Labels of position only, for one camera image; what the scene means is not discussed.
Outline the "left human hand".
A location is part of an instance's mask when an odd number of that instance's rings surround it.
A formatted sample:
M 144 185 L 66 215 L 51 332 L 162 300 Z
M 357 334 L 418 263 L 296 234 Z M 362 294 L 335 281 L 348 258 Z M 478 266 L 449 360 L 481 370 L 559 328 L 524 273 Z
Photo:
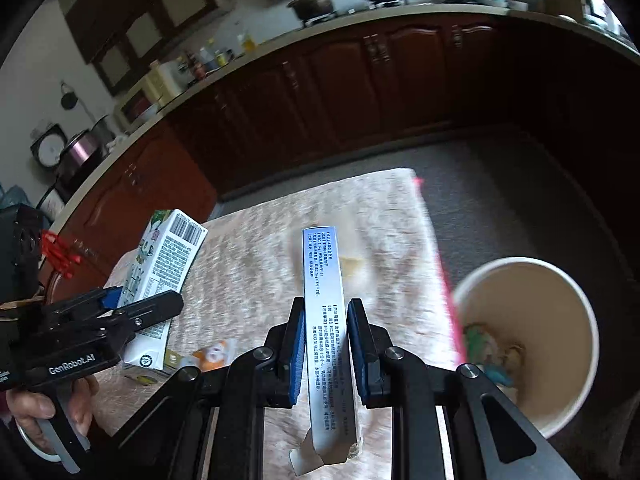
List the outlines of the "left human hand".
M 100 386 L 93 375 L 74 382 L 73 392 L 67 403 L 70 418 L 77 431 L 86 436 L 93 421 L 92 398 L 99 392 Z M 47 455 L 54 454 L 54 448 L 37 424 L 38 419 L 50 419 L 55 414 L 52 401 L 42 393 L 21 390 L 9 390 L 6 402 L 17 426 L 21 427 L 26 438 Z

